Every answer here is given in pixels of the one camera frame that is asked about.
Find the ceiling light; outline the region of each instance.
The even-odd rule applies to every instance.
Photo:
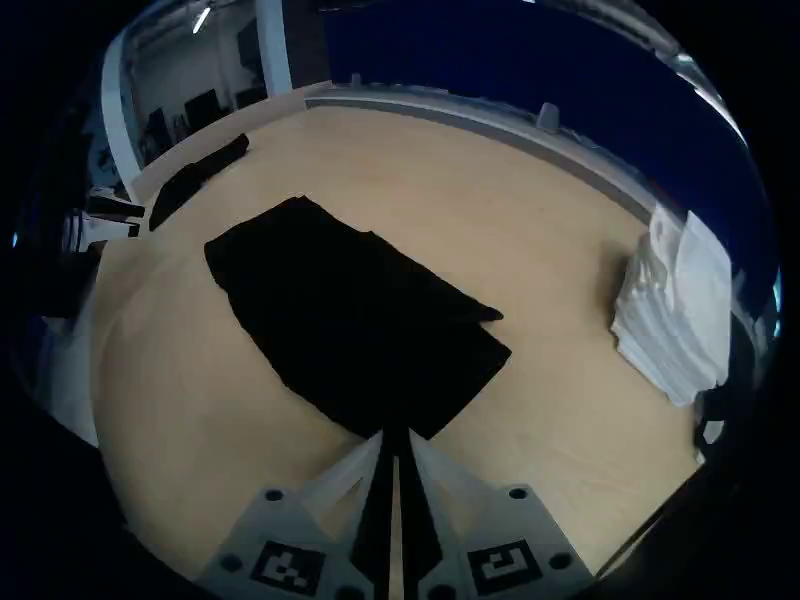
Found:
[[[200,13],[199,17],[197,17],[197,21],[194,22],[194,29],[192,29],[192,33],[197,33],[198,31],[200,31],[200,28],[203,26],[203,23],[205,22],[206,17],[208,17],[208,13],[210,12],[211,12],[210,6],[206,6],[203,9],[203,12]]]

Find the screw hole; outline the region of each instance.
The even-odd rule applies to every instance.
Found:
[[[566,569],[572,564],[572,555],[569,552],[559,552],[550,557],[550,568],[556,571]]]
[[[428,600],[456,600],[456,590],[451,585],[437,585],[428,592]]]
[[[364,600],[364,592],[351,586],[340,587],[336,590],[336,600]]]
[[[219,561],[219,565],[229,573],[235,573],[244,566],[242,565],[242,559],[235,554],[223,556],[222,560]]]

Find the black garment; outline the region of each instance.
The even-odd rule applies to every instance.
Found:
[[[364,437],[395,425],[430,438],[511,354],[479,325],[500,312],[305,197],[205,255],[284,384]]]
[[[250,140],[242,134],[216,152],[195,163],[189,163],[175,173],[158,193],[150,214],[150,231],[155,231],[172,213],[186,204],[208,179],[244,156],[249,145]]]

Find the white wall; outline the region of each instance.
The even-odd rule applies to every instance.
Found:
[[[256,0],[258,47],[264,81],[270,98],[292,91],[286,35],[283,28],[283,0]]]
[[[221,9],[209,15],[203,28],[170,36],[146,48],[134,60],[137,100],[144,119],[161,108],[169,127],[186,115],[185,103],[216,90],[220,106],[234,110],[235,94],[253,85],[253,74],[239,60],[237,34],[255,18],[252,4]]]
[[[100,81],[100,106],[103,111],[103,124],[105,125],[108,145],[111,155],[117,165],[119,173],[128,196],[133,202],[139,199],[133,190],[131,182],[141,173],[139,160],[134,150],[131,136],[125,125],[125,114],[122,106],[121,78],[122,56],[125,43],[126,30],[111,42],[103,59],[103,72]]]

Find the folded white cloth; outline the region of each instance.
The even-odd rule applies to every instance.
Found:
[[[616,301],[617,350],[678,406],[725,383],[731,262],[708,227],[657,206]]]

